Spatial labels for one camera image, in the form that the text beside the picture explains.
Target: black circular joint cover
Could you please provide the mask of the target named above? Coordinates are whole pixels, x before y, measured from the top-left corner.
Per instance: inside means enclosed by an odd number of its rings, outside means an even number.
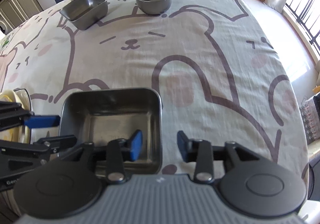
[[[79,162],[56,160],[22,176],[13,194],[24,213],[59,219],[90,207],[101,190],[101,181]]]
[[[296,212],[307,194],[301,178],[264,160],[239,163],[221,179],[218,189],[238,211],[258,218]]]

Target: cabinet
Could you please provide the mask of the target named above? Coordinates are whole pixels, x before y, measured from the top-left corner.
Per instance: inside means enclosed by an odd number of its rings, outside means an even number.
[[[2,0],[0,15],[12,29],[42,11],[37,0]]]

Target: silver bolt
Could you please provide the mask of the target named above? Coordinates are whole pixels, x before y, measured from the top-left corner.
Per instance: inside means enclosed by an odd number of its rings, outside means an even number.
[[[120,172],[113,172],[108,175],[108,179],[110,181],[122,181],[124,179],[124,175]]]
[[[199,181],[211,181],[212,180],[212,175],[207,172],[200,172],[196,175],[196,178]]]

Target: floor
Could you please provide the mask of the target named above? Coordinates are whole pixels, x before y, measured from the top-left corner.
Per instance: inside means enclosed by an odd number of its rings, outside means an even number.
[[[313,96],[318,72],[308,50],[284,16],[258,0],[243,0],[259,22],[291,81],[298,104]]]

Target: black metal railing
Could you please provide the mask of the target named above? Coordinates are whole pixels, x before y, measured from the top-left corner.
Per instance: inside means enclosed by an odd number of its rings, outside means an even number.
[[[285,5],[305,29],[310,44],[320,55],[320,0],[287,0]]]

